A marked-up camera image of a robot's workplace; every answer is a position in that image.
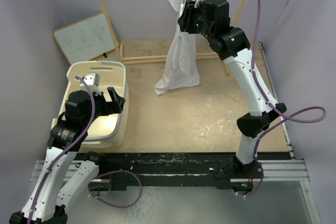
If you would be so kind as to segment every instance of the wooden board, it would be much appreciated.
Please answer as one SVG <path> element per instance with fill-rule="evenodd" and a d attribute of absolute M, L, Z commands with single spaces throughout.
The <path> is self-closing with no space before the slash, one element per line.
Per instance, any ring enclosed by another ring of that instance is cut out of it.
<path fill-rule="evenodd" d="M 91 60 L 114 49 L 103 13 L 57 29 L 53 35 L 70 64 Z"/>
<path fill-rule="evenodd" d="M 260 55 L 257 65 L 268 80 Z M 223 67 L 219 59 L 197 61 L 200 85 L 170 90 L 158 97 L 153 87 L 162 77 L 164 63 L 127 65 L 130 107 L 125 139 L 119 148 L 99 151 L 237 151 L 240 131 L 236 120 L 248 108 L 235 78 L 227 77 Z M 266 136 L 259 150 L 288 151 L 282 127 Z"/>

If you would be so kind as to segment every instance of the wooden post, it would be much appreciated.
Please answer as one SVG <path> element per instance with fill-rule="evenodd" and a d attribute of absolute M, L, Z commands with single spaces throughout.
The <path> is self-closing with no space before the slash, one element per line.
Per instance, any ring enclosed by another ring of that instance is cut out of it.
<path fill-rule="evenodd" d="M 111 35 L 111 38 L 113 40 L 114 47 L 116 48 L 116 52 L 117 52 L 117 55 L 119 57 L 119 61 L 121 62 L 121 55 L 120 55 L 120 49 L 119 49 L 119 41 L 117 39 L 116 33 L 113 30 L 113 27 L 112 27 L 112 24 L 111 24 L 111 20 L 110 20 L 110 16 L 109 16 L 109 13 L 108 13 L 106 5 L 105 5 L 105 1 L 104 0 L 100 0 L 100 4 L 101 4 L 101 6 L 103 8 L 103 12 L 104 12 L 104 15 L 105 15 L 106 23 L 107 23 L 107 25 L 109 27 L 110 35 Z"/>

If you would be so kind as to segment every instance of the wooden floor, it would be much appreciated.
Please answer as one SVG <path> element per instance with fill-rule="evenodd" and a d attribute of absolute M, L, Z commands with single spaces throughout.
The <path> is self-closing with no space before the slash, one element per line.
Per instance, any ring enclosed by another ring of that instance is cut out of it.
<path fill-rule="evenodd" d="M 169 45 L 166 48 L 161 44 L 161 48 L 169 49 Z M 124 57 L 165 54 L 159 50 L 160 45 L 157 46 L 155 41 L 144 41 L 143 44 L 124 43 Z M 113 53 L 106 60 L 109 59 L 113 59 Z M 260 54 L 257 56 L 257 66 L 270 88 Z M 198 60 L 197 68 L 200 85 L 171 90 L 158 97 L 153 87 L 162 77 L 164 63 L 127 65 L 130 107 L 125 138 L 120 147 L 99 151 L 237 151 L 240 131 L 236 120 L 248 112 L 245 97 L 234 76 L 225 75 L 224 66 L 219 59 Z M 264 137 L 259 151 L 288 151 L 282 127 Z"/>

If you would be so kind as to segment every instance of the wooden frame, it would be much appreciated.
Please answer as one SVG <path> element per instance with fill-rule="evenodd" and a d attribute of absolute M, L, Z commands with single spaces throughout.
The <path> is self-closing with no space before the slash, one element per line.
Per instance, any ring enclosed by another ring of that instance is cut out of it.
<path fill-rule="evenodd" d="M 117 39 L 116 33 L 113 30 L 111 20 L 110 20 L 110 16 L 109 16 L 109 13 L 108 13 L 106 5 L 105 5 L 105 1 L 100 0 L 100 4 L 103 8 L 103 13 L 104 13 L 104 16 L 105 16 L 105 19 L 106 19 L 106 23 L 107 23 L 107 26 L 109 27 L 111 38 L 113 40 L 114 46 L 116 48 L 117 55 L 119 56 L 119 60 L 121 62 L 121 54 L 120 54 L 120 50 L 119 50 L 120 44 L 119 44 L 119 41 Z"/>
<path fill-rule="evenodd" d="M 55 36 L 55 32 L 60 31 L 60 30 L 62 30 L 62 29 L 64 29 L 64 28 L 67 28 L 67 27 L 69 27 L 69 26 L 75 25 L 75 24 L 77 24 L 77 23 L 79 23 L 79 22 L 85 21 L 85 20 L 87 20 L 87 19 L 89 19 L 89 18 L 96 17 L 96 16 L 101 15 L 101 14 L 103 14 L 103 12 L 100 12 L 100 13 L 97 13 L 97 14 L 92 15 L 92 16 L 90 16 L 90 17 L 81 19 L 81 20 L 76 21 L 76 22 L 74 22 L 74 23 L 71 23 L 71 24 L 69 24 L 69 25 L 67 25 L 67 26 L 58 28 L 58 29 L 56 29 L 55 31 L 52 32 L 52 36 L 53 36 L 54 40 L 56 41 L 57 45 L 58 45 L 59 48 L 61 49 L 63 55 L 65 56 L 65 58 L 67 59 L 67 61 L 69 62 L 70 65 L 71 65 L 71 64 L 74 64 L 74 63 L 71 63 L 71 62 L 70 62 L 69 58 L 67 57 L 66 53 L 65 53 L 64 50 L 63 50 L 63 47 L 59 44 L 59 42 L 58 42 L 58 40 L 57 40 L 57 38 L 56 38 L 56 36 Z M 114 48 L 113 48 L 112 50 L 107 51 L 106 53 L 108 53 L 108 52 L 112 52 L 112 51 L 115 50 L 115 49 L 116 49 L 116 45 L 114 44 Z M 88 60 L 96 59 L 97 57 L 102 56 L 102 55 L 103 55 L 103 54 L 94 56 L 94 57 L 92 57 L 91 59 L 88 59 Z"/>
<path fill-rule="evenodd" d="M 241 13 L 244 9 L 244 6 L 246 4 L 247 0 L 241 0 L 240 4 L 239 4 L 239 8 L 238 11 L 236 13 L 234 22 L 233 22 L 233 26 L 237 26 L 240 20 L 240 16 Z M 122 45 L 119 44 L 116 33 L 113 30 L 112 24 L 111 24 L 111 20 L 108 14 L 108 10 L 106 8 L 105 5 L 105 1 L 104 0 L 100 0 L 101 6 L 103 8 L 103 13 L 105 15 L 105 19 L 106 22 L 108 24 L 109 30 L 110 30 L 110 34 L 113 40 L 113 43 L 116 45 L 116 52 L 117 55 L 119 56 L 120 62 L 124 63 L 124 64 L 139 64 L 139 63 L 155 63 L 155 62 L 165 62 L 167 55 L 159 55 L 159 56 L 143 56 L 143 57 L 127 57 L 127 58 L 123 58 L 123 48 Z M 216 53 L 200 53 L 196 55 L 196 59 L 213 59 L 213 58 L 217 58 L 218 55 Z M 230 75 L 230 70 L 229 68 L 225 65 L 225 71 L 226 71 L 226 75 Z"/>

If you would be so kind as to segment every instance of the gray floor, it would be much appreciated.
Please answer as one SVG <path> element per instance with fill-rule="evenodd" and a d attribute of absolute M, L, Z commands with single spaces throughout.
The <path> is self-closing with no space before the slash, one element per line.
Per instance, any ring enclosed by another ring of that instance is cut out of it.
<path fill-rule="evenodd" d="M 139 192 L 109 192 L 102 198 L 129 204 Z M 309 224 L 298 182 L 265 182 L 253 196 L 243 199 L 215 188 L 146 187 L 142 198 L 129 209 L 116 209 L 88 197 L 85 190 L 71 210 L 68 223 L 187 224 L 187 223 L 286 223 Z"/>

